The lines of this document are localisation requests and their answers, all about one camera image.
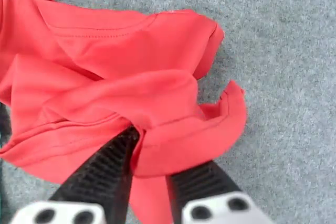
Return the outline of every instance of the carpet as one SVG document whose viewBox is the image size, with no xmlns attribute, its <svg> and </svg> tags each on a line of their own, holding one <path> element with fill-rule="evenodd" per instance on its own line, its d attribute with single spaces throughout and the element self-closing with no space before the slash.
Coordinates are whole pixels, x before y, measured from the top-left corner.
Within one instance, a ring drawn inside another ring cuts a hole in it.
<svg viewBox="0 0 336 224">
<path fill-rule="evenodd" d="M 246 91 L 248 122 L 216 161 L 276 223 L 334 223 L 336 0 L 58 1 L 143 13 L 191 8 L 218 21 L 226 38 L 200 81 L 199 101 L 216 101 L 236 80 Z M 2 166 L 3 224 L 57 188 Z M 127 223 L 138 223 L 132 211 Z"/>
</svg>

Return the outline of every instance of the red fabric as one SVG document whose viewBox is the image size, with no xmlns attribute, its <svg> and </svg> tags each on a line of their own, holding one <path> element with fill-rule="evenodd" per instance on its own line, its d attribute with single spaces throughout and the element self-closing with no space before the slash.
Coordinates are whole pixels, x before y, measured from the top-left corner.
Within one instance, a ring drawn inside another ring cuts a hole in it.
<svg viewBox="0 0 336 224">
<path fill-rule="evenodd" d="M 0 101 L 13 136 L 0 156 L 62 183 L 134 124 L 131 205 L 144 224 L 172 222 L 165 174 L 228 150 L 246 121 L 233 81 L 216 104 L 197 104 L 197 79 L 223 39 L 192 10 L 143 15 L 54 0 L 0 0 Z"/>
</svg>

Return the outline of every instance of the t-shirt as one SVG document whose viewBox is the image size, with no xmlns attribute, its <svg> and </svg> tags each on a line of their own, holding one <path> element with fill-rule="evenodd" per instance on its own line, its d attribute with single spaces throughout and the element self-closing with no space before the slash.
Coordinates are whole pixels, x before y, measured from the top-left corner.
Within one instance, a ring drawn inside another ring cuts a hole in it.
<svg viewBox="0 0 336 224">
<path fill-rule="evenodd" d="M 241 135 L 242 89 L 197 104 L 197 80 L 224 37 L 192 10 L 144 15 L 55 0 L 0 0 L 0 102 L 13 135 L 0 157 L 62 183 L 121 131 L 140 132 L 130 203 L 170 224 L 165 175 L 210 161 Z"/>
</svg>

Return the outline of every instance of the stitching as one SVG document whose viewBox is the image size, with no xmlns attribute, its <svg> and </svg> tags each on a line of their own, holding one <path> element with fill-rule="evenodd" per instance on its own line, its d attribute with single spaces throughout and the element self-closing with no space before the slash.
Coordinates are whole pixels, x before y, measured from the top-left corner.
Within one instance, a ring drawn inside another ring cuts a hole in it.
<svg viewBox="0 0 336 224">
<path fill-rule="evenodd" d="M 145 28 L 148 28 L 150 27 L 157 19 L 157 15 L 153 18 L 153 20 L 148 23 L 146 26 L 144 27 L 141 27 L 135 31 L 132 31 L 132 32 L 128 32 L 128 33 L 125 33 L 125 34 L 118 34 L 118 35 L 72 35 L 72 34 L 59 34 L 59 33 L 55 33 L 56 36 L 59 36 L 59 37 L 68 37 L 68 38 L 117 38 L 117 37 L 122 37 L 122 36 L 126 36 L 126 35 L 129 35 L 129 34 L 132 34 L 132 33 L 135 33 L 137 31 L 141 31 Z M 119 29 L 95 29 L 95 30 L 119 30 Z"/>
<path fill-rule="evenodd" d="M 102 31 L 109 31 L 109 30 L 123 30 L 123 29 L 128 29 L 130 27 L 134 27 L 134 26 L 138 26 L 140 25 L 141 23 L 145 23 L 147 20 L 153 18 L 153 19 L 156 19 L 156 16 L 157 14 L 155 15 L 152 15 L 152 16 L 148 16 L 147 18 L 141 20 L 140 22 L 136 23 L 136 24 L 133 24 L 133 25 L 130 25 L 130 26 L 125 26 L 125 27 L 122 27 L 122 28 L 93 28 L 93 27 L 60 27 L 60 26 L 55 26 L 55 25 L 52 25 L 50 23 L 47 23 L 48 26 L 52 27 L 52 28 L 56 28 L 56 29 L 90 29 L 90 30 L 102 30 Z"/>
</svg>

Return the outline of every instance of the screw hole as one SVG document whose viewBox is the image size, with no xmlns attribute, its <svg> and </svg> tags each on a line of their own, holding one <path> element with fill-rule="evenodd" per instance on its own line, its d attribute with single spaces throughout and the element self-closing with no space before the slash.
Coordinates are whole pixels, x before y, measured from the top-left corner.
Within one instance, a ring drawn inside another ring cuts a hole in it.
<svg viewBox="0 0 336 224">
<path fill-rule="evenodd" d="M 246 201 L 240 198 L 233 198 L 228 202 L 229 208 L 233 211 L 243 211 L 248 209 Z"/>
<path fill-rule="evenodd" d="M 55 216 L 55 211 L 53 209 L 45 209 L 38 213 L 35 218 L 35 223 L 37 224 L 47 224 L 50 223 Z"/>
<path fill-rule="evenodd" d="M 82 211 L 78 213 L 73 224 L 91 224 L 93 222 L 93 213 L 90 211 Z"/>
<path fill-rule="evenodd" d="M 204 206 L 194 207 L 191 215 L 195 220 L 206 220 L 212 216 L 210 210 Z"/>
</svg>

